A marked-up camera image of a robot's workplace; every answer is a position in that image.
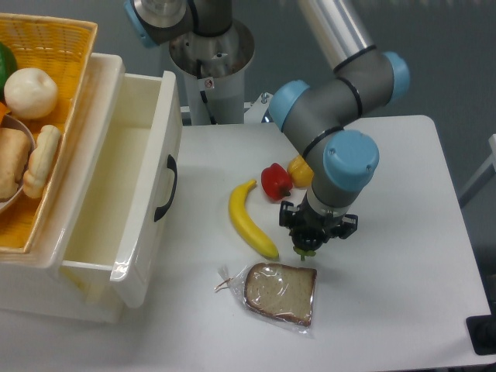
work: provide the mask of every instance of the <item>drawer handle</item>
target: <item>drawer handle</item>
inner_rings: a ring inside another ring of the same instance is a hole
[[[176,195],[177,164],[176,164],[176,160],[174,160],[172,155],[169,155],[169,157],[167,158],[167,168],[174,172],[174,183],[172,184],[172,192],[170,193],[170,198],[168,202],[162,205],[161,207],[157,207],[157,209],[155,209],[155,216],[153,217],[154,222],[157,222],[159,219],[165,216],[170,206],[172,205],[174,196]]]

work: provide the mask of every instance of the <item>bread slice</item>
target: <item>bread slice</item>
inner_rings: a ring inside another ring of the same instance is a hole
[[[308,327],[316,277],[315,269],[258,263],[246,277],[246,305],[269,318]]]
[[[0,199],[17,192],[30,149],[31,142],[24,132],[0,128]]]

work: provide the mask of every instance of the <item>banana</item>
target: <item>banana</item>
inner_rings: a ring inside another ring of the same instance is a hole
[[[232,190],[229,197],[229,217],[236,231],[252,248],[262,256],[277,259],[279,252],[274,242],[253,222],[245,208],[246,197],[256,185],[256,180],[249,180]]]

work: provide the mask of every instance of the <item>gray floor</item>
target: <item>gray floor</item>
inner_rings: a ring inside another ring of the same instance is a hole
[[[295,0],[233,0],[237,19],[252,30],[256,56],[246,73],[246,100],[303,79],[318,85],[332,72]],[[167,46],[144,49],[124,12],[123,0],[0,0],[3,12],[86,19],[99,24],[95,51],[120,55],[128,72],[160,75],[172,70]],[[496,1],[356,0],[377,46],[409,64],[408,95],[373,115],[427,115],[437,125],[458,192],[490,154],[496,133]],[[181,103],[185,104],[181,93]],[[422,151],[422,138],[418,139]],[[496,273],[496,180],[463,210],[477,262]]]

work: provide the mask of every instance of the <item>toy food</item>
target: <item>toy food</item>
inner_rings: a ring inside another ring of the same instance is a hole
[[[301,248],[297,248],[296,246],[293,246],[293,251],[300,255],[300,260],[302,261],[305,261],[305,257],[315,257],[317,254],[314,250],[303,250]]]
[[[30,148],[25,133],[0,128],[0,199],[11,198],[17,192]]]
[[[10,75],[4,94],[14,115],[21,119],[39,119],[55,109],[58,87],[45,71],[29,67]]]
[[[262,187],[269,198],[274,201],[289,196],[293,183],[286,170],[279,164],[274,163],[262,170]]]
[[[0,43],[0,99],[3,99],[3,88],[10,75],[17,70],[17,61],[12,51]]]
[[[289,162],[287,171],[296,188],[306,188],[312,183],[313,170],[301,155]]]
[[[316,277],[315,269],[258,263],[246,277],[246,306],[269,318],[308,327]]]
[[[229,217],[236,231],[258,253],[267,258],[276,259],[279,252],[274,242],[263,232],[248,215],[245,201],[257,181],[250,180],[232,190],[229,197]]]
[[[36,149],[29,157],[28,170],[23,178],[22,189],[28,197],[41,198],[59,139],[60,131],[55,126],[44,126],[41,129],[36,140]]]

